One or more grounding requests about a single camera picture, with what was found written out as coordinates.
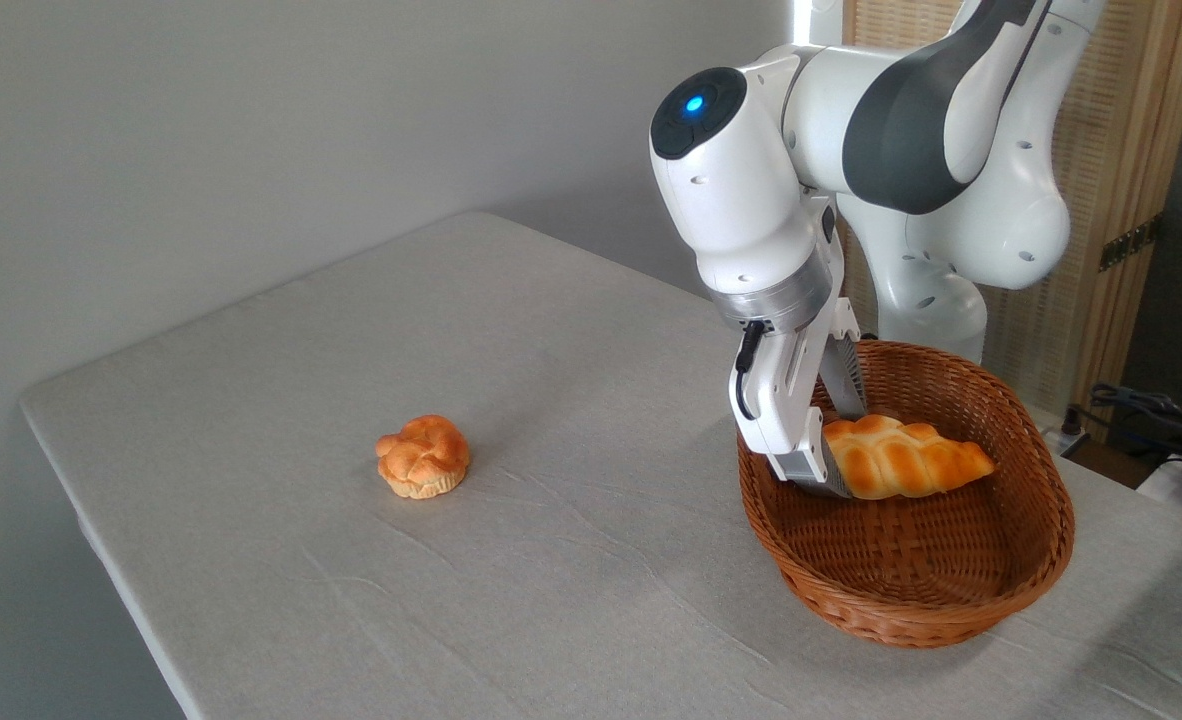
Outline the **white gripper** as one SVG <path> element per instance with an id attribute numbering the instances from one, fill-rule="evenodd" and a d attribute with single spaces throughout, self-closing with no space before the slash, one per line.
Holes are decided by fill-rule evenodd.
<path id="1" fill-rule="evenodd" d="M 834 411 L 851 421 L 868 415 L 860 327 L 851 301 L 837 300 L 843 254 L 834 244 L 834 200 L 806 199 L 803 218 L 812 241 L 807 259 L 736 306 L 739 323 L 761 322 L 765 331 L 747 372 L 730 374 L 730 402 L 746 445 L 769 454 L 779 480 L 811 495 L 853 498 L 821 436 L 823 413 L 810 404 L 820 367 Z"/>

